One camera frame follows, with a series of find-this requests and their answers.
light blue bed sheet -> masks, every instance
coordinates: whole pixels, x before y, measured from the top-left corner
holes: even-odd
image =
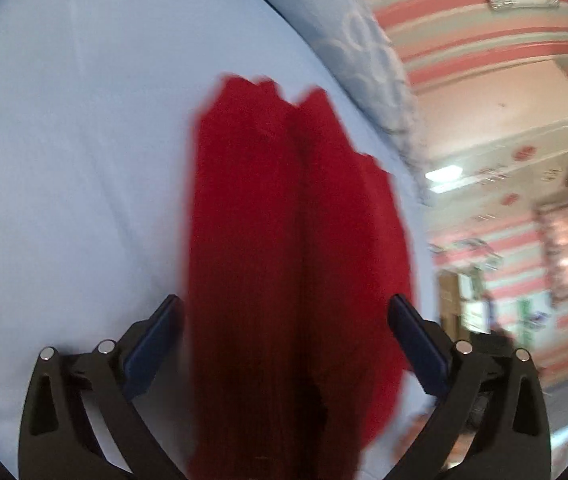
[[[417,303],[435,316],[413,179],[263,0],[0,0],[0,459],[13,473],[39,350],[89,351],[186,293],[190,129],[222,73],[266,75],[290,100],[327,90],[356,149],[394,175]],[[366,478],[391,467],[398,432],[427,401],[418,389],[407,379],[401,413],[363,455]],[[168,359],[136,405],[184,466],[195,438],[184,362]]]

red cloth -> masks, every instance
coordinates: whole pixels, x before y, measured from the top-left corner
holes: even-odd
[[[194,480],[348,480],[392,415],[411,297],[389,176],[317,89],[298,107],[238,77],[196,133],[187,316]]]

striped wall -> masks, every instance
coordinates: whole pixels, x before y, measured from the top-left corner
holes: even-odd
[[[496,12],[488,0],[368,0],[414,88],[545,59],[568,73],[568,0]]]
[[[510,332],[519,333],[518,299],[529,298],[536,310],[551,314],[545,329],[536,332],[532,353],[543,376],[552,381],[568,373],[568,300],[555,306],[550,299],[544,245],[533,213],[472,230],[447,230],[433,235],[431,241],[446,249],[436,257],[440,268],[467,266],[475,257],[456,248],[455,242],[478,237],[503,257],[502,267],[486,275],[486,286],[496,300],[498,320]]]

white cabinet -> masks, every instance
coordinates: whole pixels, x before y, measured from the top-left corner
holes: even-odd
[[[431,231],[524,213],[568,176],[568,78],[553,61],[418,96],[427,127]],[[439,173],[430,171],[444,170]]]

metal screw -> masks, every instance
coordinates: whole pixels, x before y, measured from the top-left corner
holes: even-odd
[[[526,361],[529,361],[530,354],[528,353],[528,350],[525,350],[523,348],[518,348],[517,351],[515,352],[515,357],[520,361],[522,361],[523,363],[525,363]]]
[[[455,344],[455,350],[462,355],[469,355],[473,351],[473,345],[471,345],[468,341],[458,341]]]
[[[47,346],[45,349],[43,349],[40,352],[40,359],[42,359],[43,361],[48,361],[54,355],[55,355],[55,349],[51,348],[50,346]]]
[[[99,345],[97,345],[97,351],[100,354],[110,354],[115,350],[115,341],[110,339],[105,339]]]

